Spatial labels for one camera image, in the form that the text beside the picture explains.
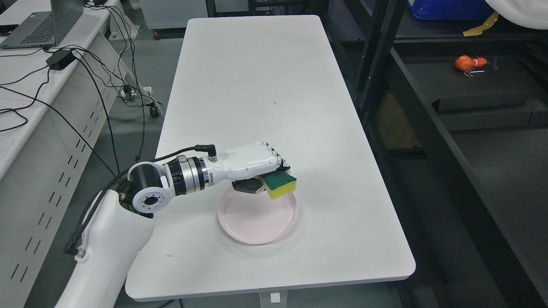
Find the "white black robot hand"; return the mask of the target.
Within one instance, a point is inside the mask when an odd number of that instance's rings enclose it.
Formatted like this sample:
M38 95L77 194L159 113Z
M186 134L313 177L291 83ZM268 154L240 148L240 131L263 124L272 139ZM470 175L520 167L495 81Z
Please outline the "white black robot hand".
M205 168L210 184L229 180L235 191L259 194L265 191L255 177L275 171L290 174L290 166L268 143L253 142L217 154L217 160L206 158Z

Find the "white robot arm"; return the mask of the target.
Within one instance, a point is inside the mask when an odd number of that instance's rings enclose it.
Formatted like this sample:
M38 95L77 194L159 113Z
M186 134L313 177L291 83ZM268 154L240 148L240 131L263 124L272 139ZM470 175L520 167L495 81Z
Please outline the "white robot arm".
M196 145L159 160L137 163L116 175L90 202L65 252L76 265L57 308L111 308L137 254L152 236L153 215L177 195L211 183L213 145Z

